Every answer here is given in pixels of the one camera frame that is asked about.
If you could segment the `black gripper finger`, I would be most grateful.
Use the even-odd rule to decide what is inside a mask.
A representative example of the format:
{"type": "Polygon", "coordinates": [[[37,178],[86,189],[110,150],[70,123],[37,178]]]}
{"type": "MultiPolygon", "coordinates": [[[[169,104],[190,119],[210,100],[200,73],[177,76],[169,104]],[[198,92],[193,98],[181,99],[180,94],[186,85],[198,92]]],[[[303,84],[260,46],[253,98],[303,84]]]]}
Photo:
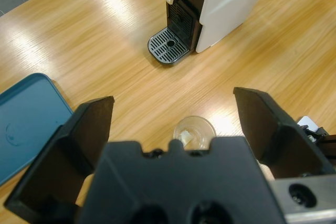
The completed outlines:
{"type": "Polygon", "coordinates": [[[109,139],[113,105],[112,96],[79,105],[38,153],[4,207],[28,223],[75,223],[83,182],[94,173],[109,139]]]}
{"type": "Polygon", "coordinates": [[[275,178],[335,174],[322,151],[268,93],[235,87],[234,95],[244,136],[275,178]]]}

